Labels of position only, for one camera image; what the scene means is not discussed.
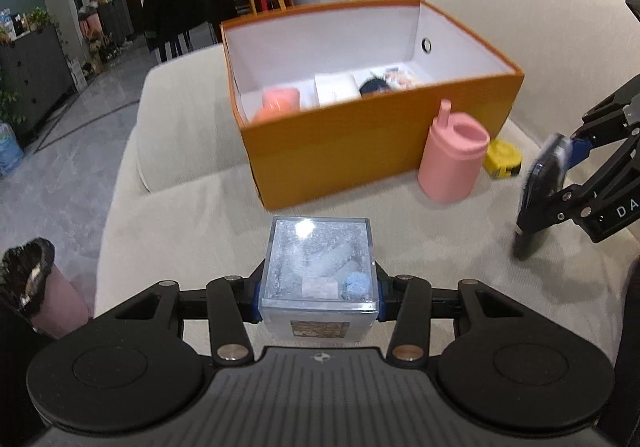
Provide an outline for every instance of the screw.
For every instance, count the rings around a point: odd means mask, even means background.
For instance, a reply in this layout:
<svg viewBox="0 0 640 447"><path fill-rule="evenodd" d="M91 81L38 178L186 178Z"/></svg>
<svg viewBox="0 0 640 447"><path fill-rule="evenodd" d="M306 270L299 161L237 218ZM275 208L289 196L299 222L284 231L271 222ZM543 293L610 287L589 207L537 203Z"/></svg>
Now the screw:
<svg viewBox="0 0 640 447"><path fill-rule="evenodd" d="M225 344L216 353L224 361L241 361L249 354L249 350L242 344Z"/></svg>
<svg viewBox="0 0 640 447"><path fill-rule="evenodd" d="M403 344L396 346L392 354L399 361L411 362L420 359L424 355L424 350L420 346Z"/></svg>

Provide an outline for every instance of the cardboard box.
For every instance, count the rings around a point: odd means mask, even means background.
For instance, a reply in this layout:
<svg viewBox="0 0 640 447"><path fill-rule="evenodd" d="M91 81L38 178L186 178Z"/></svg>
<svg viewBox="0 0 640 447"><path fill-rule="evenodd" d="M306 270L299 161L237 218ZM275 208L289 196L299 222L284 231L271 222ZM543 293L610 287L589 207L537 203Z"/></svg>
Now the cardboard box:
<svg viewBox="0 0 640 447"><path fill-rule="evenodd" d="M478 35L420 0L353 1L223 23L231 106L269 210L350 189L420 165L440 101L495 137L524 73ZM314 76L408 66L425 83L314 105ZM262 90L295 86L302 110L252 123Z"/></svg>

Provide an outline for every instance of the transparent container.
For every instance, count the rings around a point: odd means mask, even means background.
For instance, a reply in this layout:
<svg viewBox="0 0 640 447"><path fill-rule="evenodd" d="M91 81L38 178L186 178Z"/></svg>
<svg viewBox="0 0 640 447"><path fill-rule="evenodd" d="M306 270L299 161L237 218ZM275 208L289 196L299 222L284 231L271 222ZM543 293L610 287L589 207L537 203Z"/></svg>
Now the transparent container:
<svg viewBox="0 0 640 447"><path fill-rule="evenodd" d="M258 307L279 339L362 340L379 310L369 220L274 217Z"/></svg>

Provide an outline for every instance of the floor line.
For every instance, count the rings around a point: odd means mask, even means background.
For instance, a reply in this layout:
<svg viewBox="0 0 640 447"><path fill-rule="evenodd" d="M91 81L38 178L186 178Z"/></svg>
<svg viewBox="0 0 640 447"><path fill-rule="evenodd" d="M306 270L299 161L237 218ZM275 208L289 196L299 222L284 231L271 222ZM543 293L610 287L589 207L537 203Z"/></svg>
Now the floor line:
<svg viewBox="0 0 640 447"><path fill-rule="evenodd" d="M45 146L43 147L39 147L38 149L36 149L36 151L34 151L33 154L36 154L40 151L44 151L46 148L51 147L53 144L58 143L60 140L63 140L64 138L68 137L69 135L72 135L73 133L75 133L76 131L79 131L80 129L85 128L87 125L90 125L94 122L97 122L98 120L103 119L105 116L109 116L110 114L113 114L115 112L120 111L121 109L124 109L125 107L129 107L129 106L133 106L135 104L139 104L140 103L140 99L134 100L133 102L130 102L129 104L124 104L123 106L120 107L116 107L115 109L106 112L105 114L101 114L100 116L96 117L96 118L92 118L91 120L89 120L88 122L84 122L83 124L79 125L78 127L76 127L75 129L72 129L71 131L63 134L62 136L56 138L53 141L50 141L49 143L47 143Z"/></svg>

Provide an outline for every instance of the tape measure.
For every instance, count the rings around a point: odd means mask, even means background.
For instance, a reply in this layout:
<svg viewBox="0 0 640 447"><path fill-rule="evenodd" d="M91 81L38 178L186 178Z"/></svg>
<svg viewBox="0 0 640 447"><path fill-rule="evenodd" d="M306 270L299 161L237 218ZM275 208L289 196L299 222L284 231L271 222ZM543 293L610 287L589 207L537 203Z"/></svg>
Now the tape measure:
<svg viewBox="0 0 640 447"><path fill-rule="evenodd" d="M522 153L504 140L492 140L482 164L491 178L511 178L522 168Z"/></svg>

